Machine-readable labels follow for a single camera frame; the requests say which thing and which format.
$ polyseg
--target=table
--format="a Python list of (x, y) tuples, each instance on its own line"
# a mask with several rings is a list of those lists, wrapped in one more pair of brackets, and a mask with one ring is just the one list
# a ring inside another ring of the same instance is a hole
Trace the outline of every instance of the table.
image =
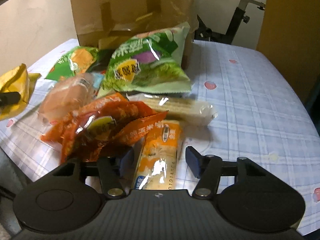
[[(29, 72), (43, 77), (78, 41), (61, 44), (34, 63)], [(307, 111), (276, 68), (259, 52), (207, 41), (195, 41), (186, 71), (193, 81), (190, 97), (209, 101), (218, 117), (208, 127), (186, 127), (177, 167), (176, 189), (191, 193), (198, 179), (185, 162), (185, 147), (235, 161), (246, 156), (298, 190), (306, 212), (298, 231), (320, 228), (320, 138)], [(39, 141), (48, 130), (37, 119), (37, 108), (55, 82), (41, 78), (27, 109), (0, 122), (0, 146), (33, 181), (59, 165), (60, 153)], [(233, 184), (223, 177), (218, 192)]]

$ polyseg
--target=oval sticker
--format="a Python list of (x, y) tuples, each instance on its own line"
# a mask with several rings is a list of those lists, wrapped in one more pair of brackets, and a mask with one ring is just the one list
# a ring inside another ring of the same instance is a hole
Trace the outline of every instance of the oval sticker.
[(164, 129), (163, 129), (163, 133), (162, 133), (162, 140), (163, 142), (167, 142), (168, 138), (169, 138), (169, 125), (165, 124), (164, 125)]

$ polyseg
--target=metal screw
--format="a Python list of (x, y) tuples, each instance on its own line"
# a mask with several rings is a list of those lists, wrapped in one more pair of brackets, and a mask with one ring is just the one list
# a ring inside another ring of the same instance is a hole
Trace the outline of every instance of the metal screw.
[(123, 190), (120, 188), (112, 188), (108, 190), (108, 195), (112, 196), (112, 197), (118, 197), (120, 195), (122, 195)]
[(198, 188), (196, 190), (196, 194), (200, 197), (207, 197), (211, 194), (211, 190), (209, 190), (207, 188)]

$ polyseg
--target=green and orange package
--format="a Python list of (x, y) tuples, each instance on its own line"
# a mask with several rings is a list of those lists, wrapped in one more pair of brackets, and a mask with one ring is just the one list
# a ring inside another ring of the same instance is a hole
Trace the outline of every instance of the green and orange package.
[(157, 113), (145, 103), (126, 100), (116, 93), (70, 112), (41, 140), (67, 157), (96, 161), (107, 144), (133, 145), (160, 123), (167, 112)]

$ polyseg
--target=tablecloth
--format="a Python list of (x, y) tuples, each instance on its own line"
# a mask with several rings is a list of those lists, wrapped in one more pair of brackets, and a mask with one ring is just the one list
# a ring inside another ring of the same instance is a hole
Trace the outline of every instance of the tablecloth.
[[(0, 122), (1, 148), (33, 181), (56, 168), (60, 160), (60, 153), (38, 139), (50, 128), (37, 119), (37, 108), (54, 84), (44, 77), (77, 45), (71, 39), (34, 63), (28, 71), (41, 73), (42, 78), (30, 104), (20, 115)], [(301, 234), (320, 228), (320, 202), (315, 194), (320, 190), (320, 138), (276, 68), (251, 49), (194, 41), (186, 73), (193, 81), (189, 97), (214, 104), (218, 117), (208, 127), (185, 128), (176, 189), (191, 193), (198, 181), (185, 162), (188, 145), (223, 160), (246, 156), (303, 195), (306, 212), (298, 229)], [(222, 177), (218, 192), (233, 182), (233, 177)]]

